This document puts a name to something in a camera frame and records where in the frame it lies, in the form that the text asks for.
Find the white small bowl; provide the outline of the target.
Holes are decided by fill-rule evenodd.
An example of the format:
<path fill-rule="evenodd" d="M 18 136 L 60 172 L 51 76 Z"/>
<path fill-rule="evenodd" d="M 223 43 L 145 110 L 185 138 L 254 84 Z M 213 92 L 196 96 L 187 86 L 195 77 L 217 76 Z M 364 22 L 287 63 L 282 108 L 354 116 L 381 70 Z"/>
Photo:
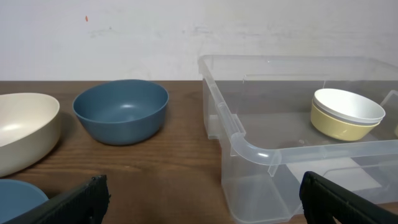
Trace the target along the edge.
<path fill-rule="evenodd" d="M 372 125 L 382 121 L 386 112 L 382 106 L 359 94 L 335 88 L 322 88 L 313 95 L 313 104 L 338 120 Z"/>

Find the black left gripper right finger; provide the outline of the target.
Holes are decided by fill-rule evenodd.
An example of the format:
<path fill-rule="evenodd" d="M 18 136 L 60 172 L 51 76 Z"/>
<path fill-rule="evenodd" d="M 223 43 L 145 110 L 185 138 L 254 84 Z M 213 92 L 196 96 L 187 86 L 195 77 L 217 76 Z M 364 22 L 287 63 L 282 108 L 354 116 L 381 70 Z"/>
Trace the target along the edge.
<path fill-rule="evenodd" d="M 299 197 L 308 224 L 397 224 L 396 214 L 312 171 L 304 173 Z"/>

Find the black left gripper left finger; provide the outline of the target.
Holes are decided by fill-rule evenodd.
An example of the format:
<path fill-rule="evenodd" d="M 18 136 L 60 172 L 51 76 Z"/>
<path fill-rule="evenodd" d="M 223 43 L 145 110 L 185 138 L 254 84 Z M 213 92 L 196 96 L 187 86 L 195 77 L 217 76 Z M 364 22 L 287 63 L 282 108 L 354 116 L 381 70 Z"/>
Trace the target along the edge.
<path fill-rule="evenodd" d="M 101 224 L 110 197 L 107 176 L 97 175 L 6 224 Z"/>

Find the yellow small bowl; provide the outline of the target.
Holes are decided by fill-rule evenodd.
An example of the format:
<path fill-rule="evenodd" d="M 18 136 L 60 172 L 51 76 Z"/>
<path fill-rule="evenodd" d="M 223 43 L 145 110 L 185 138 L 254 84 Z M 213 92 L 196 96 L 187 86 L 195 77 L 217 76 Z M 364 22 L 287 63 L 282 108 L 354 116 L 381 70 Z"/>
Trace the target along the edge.
<path fill-rule="evenodd" d="M 328 118 L 318 111 L 313 105 L 310 113 L 310 121 L 319 132 L 331 138 L 342 141 L 360 140 L 365 137 L 365 135 L 367 135 L 372 129 L 378 126 L 359 126 L 337 121 L 333 118 Z"/>

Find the clear plastic storage bin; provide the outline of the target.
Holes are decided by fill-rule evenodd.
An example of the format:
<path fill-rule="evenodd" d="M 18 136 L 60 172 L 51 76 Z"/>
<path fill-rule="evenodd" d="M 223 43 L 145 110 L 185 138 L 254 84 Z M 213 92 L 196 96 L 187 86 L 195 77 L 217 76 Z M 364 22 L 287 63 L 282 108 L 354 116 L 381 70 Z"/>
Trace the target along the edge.
<path fill-rule="evenodd" d="M 281 223 L 302 212 L 300 184 L 316 172 L 372 203 L 397 201 L 397 67 L 363 57 L 205 55 L 203 115 L 221 145 L 221 184 L 236 223 Z M 355 142 L 310 121 L 313 94 L 337 88 L 386 116 Z"/>

